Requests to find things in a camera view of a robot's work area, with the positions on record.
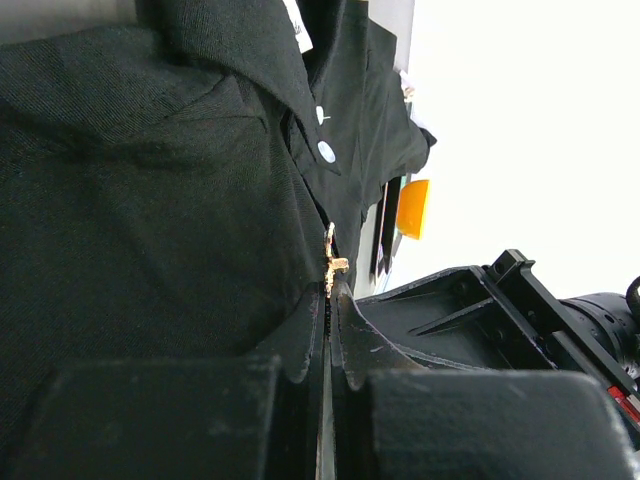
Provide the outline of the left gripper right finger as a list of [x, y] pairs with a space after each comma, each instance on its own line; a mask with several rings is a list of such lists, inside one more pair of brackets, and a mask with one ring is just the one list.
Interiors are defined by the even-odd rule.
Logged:
[[577, 372], [428, 369], [332, 295], [339, 479], [634, 479], [618, 410]]

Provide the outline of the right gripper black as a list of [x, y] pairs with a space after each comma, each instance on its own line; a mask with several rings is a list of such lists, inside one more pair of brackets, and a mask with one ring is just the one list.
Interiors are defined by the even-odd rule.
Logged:
[[361, 298], [365, 319], [411, 359], [459, 370], [567, 370], [596, 379], [639, 431], [639, 281], [625, 295], [559, 300], [518, 250]]

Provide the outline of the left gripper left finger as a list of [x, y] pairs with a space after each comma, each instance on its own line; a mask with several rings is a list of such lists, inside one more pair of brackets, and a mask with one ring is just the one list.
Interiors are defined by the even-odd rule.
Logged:
[[311, 479], [325, 294], [236, 357], [57, 368], [28, 405], [5, 479]]

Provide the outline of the gold brooch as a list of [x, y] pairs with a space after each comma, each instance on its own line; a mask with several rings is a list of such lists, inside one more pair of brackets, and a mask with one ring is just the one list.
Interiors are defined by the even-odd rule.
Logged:
[[326, 259], [326, 269], [324, 273], [325, 296], [330, 299], [334, 286], [334, 279], [337, 273], [347, 273], [349, 271], [349, 260], [343, 257], [336, 257], [333, 252], [335, 237], [335, 224], [330, 222], [324, 236], [324, 251]]

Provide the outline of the black button shirt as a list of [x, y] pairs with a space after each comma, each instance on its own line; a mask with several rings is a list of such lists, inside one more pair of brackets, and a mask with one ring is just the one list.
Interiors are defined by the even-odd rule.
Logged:
[[435, 142], [361, 1], [149, 9], [1, 48], [3, 446], [62, 362], [251, 350]]

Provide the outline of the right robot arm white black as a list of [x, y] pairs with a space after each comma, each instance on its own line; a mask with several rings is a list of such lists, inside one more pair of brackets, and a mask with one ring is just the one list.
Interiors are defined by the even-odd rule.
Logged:
[[363, 316], [417, 362], [461, 370], [572, 371], [596, 379], [639, 438], [639, 295], [558, 299], [520, 251], [445, 269], [358, 300]]

